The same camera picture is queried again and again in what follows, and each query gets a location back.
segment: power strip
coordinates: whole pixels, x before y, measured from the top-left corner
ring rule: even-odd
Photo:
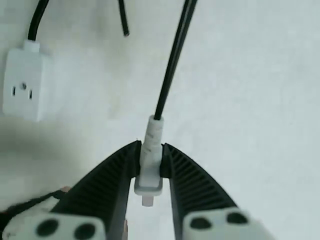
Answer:
[[[40,53],[40,44],[24,41],[23,49],[11,49],[6,60],[2,111],[5,115],[38,122],[42,119],[51,77],[51,59]]]

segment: white plug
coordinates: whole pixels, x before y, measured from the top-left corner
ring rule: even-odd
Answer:
[[[154,197],[162,193],[163,179],[160,177],[162,161],[161,138],[164,129],[164,119],[155,120],[149,117],[144,142],[140,153],[140,174],[134,183],[134,192],[142,196],[142,205],[152,207]]]
[[[3,113],[38,122],[49,101],[50,68],[51,59],[40,53],[38,42],[25,40],[23,49],[11,49],[4,72]]]

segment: black wire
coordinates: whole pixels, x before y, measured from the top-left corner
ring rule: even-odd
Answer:
[[[126,16],[126,8],[125,8],[124,0],[119,0],[119,11],[120,11],[123,35],[125,37],[127,37],[127,36],[129,36],[130,33],[129,33],[129,28],[128,28],[128,21],[127,21],[127,16]]]
[[[167,100],[167,97],[169,94],[170,86],[171,86],[172,80],[174,78],[174,74],[176,71],[176,67],[178,64],[180,53],[181,53],[182,47],[183,47],[185,39],[186,39],[186,35],[188,32],[188,28],[189,28],[191,18],[193,16],[196,4],[197,4],[197,0],[185,0],[185,2],[184,2],[180,22],[179,22],[178,28],[176,30],[169,62],[166,67],[166,72],[164,75],[162,89],[160,92],[158,104],[156,106],[156,110],[155,110],[155,114],[154,114],[155,120],[160,120],[161,115],[164,111],[164,107],[165,107],[166,100]]]
[[[42,16],[45,13],[48,3],[49,3],[49,0],[39,0],[30,23],[28,40],[31,40],[31,41],[36,40],[39,24]]]

